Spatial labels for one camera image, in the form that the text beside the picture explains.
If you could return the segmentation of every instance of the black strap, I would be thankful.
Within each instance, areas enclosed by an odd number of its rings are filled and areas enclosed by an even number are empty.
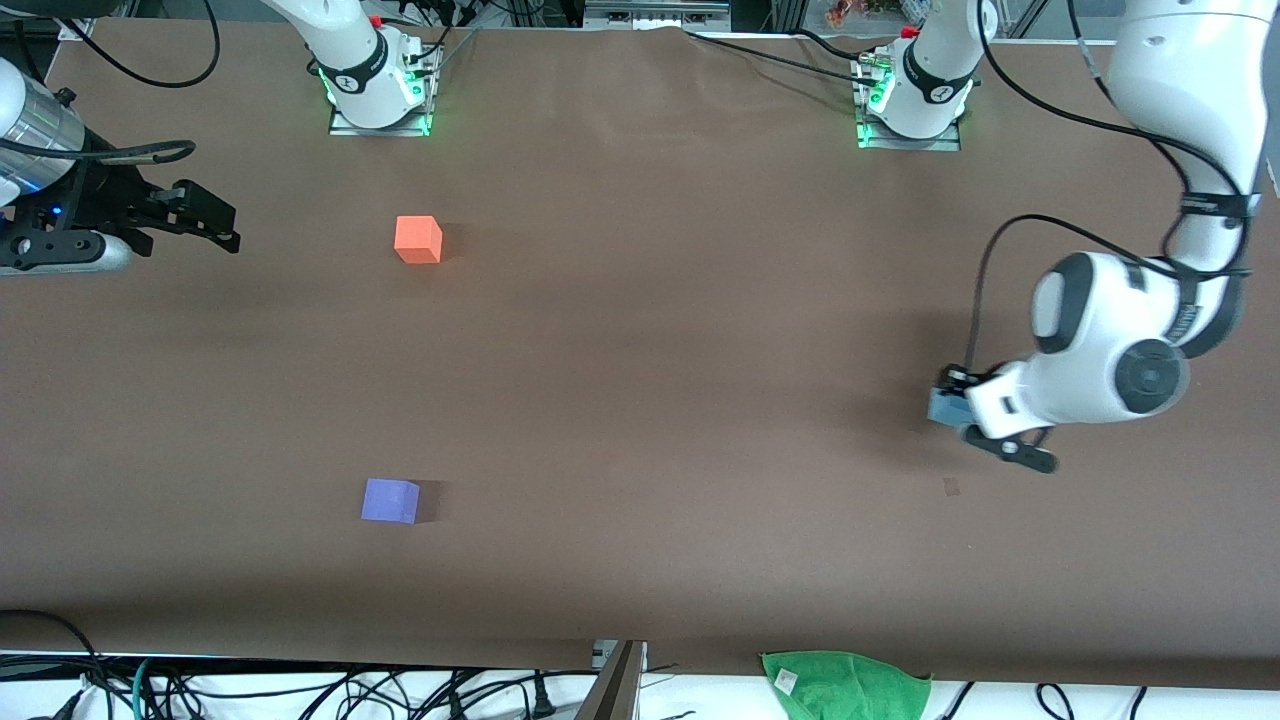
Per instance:
[[[1212,192],[1184,192],[1183,214],[1213,215],[1217,218],[1252,218],[1258,214],[1262,195],[1216,195]]]
[[[906,77],[911,81],[911,85],[920,88],[924,94],[924,101],[929,105],[943,105],[955,97],[956,92],[964,90],[964,86],[969,85],[969,78],[973,77],[973,70],[965,73],[964,77],[956,79],[942,79],[937,76],[932,76],[915,61],[915,42],[913,41],[906,46],[906,51],[902,53],[902,69],[906,70]]]
[[[383,70],[388,56],[387,37],[380,32],[375,32],[374,35],[378,36],[378,47],[374,49],[374,54],[353,68],[339,70],[316,60],[320,72],[324,73],[324,77],[329,78],[330,86],[347,95],[358,95],[365,91],[365,85]]]
[[[1128,258],[1121,258],[1120,261],[1124,263],[1129,287],[1147,292],[1147,275],[1142,274],[1142,266]]]
[[[1178,311],[1174,313],[1174,320],[1169,324],[1169,329],[1165,331],[1165,340],[1172,345],[1178,345],[1190,332],[1192,325],[1196,324],[1196,318],[1201,313],[1201,306],[1197,304],[1199,300],[1201,273],[1170,258],[1161,258],[1161,260],[1169,263],[1169,266],[1178,273]]]

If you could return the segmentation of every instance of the orange cube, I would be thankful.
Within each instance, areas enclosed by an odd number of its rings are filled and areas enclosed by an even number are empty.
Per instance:
[[[410,265],[440,261],[444,233],[431,215],[396,218],[396,252]]]

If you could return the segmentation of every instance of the metal mounting plate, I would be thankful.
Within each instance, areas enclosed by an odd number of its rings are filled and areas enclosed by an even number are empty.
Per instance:
[[[876,70],[868,70],[858,60],[850,60],[850,70],[854,77],[876,77]],[[873,88],[854,83],[854,119],[858,123],[858,146],[879,147],[882,150],[937,150],[955,152],[960,150],[959,120],[951,120],[942,135],[927,140],[902,137],[891,131],[884,120],[881,120],[867,106],[870,104]]]

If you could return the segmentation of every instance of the small blue block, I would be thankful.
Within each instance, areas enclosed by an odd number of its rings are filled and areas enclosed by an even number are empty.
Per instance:
[[[969,401],[963,395],[945,395],[938,388],[929,393],[929,419],[952,428],[974,424]]]
[[[369,478],[360,519],[412,525],[417,520],[417,483]]]

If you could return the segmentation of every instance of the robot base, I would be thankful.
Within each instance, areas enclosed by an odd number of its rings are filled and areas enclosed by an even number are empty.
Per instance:
[[[411,42],[421,42],[411,37]],[[419,78],[407,78],[411,92],[425,97],[421,105],[411,109],[399,120],[381,128],[362,128],[344,118],[334,108],[329,115],[329,135],[335,136],[361,136],[361,137],[426,137],[431,135],[431,120],[435,118],[435,96],[440,88],[440,59],[444,49],[436,47],[430,55],[411,65],[407,72],[421,74]],[[329,104],[333,105],[330,96]]]
[[[881,56],[881,50],[884,49],[877,49],[874,58]],[[888,68],[883,67],[884,63],[874,61],[870,54],[864,54],[863,59],[851,60],[849,65],[854,77],[869,77],[881,83],[877,87],[867,87],[864,85],[854,83],[854,119],[858,123],[859,147],[879,147],[883,150],[941,150],[951,152],[960,150],[960,127],[957,120],[952,120],[942,135],[925,140],[902,137],[901,135],[888,129],[884,120],[870,113],[868,106],[872,102],[882,101],[883,94],[893,82],[893,73]]]

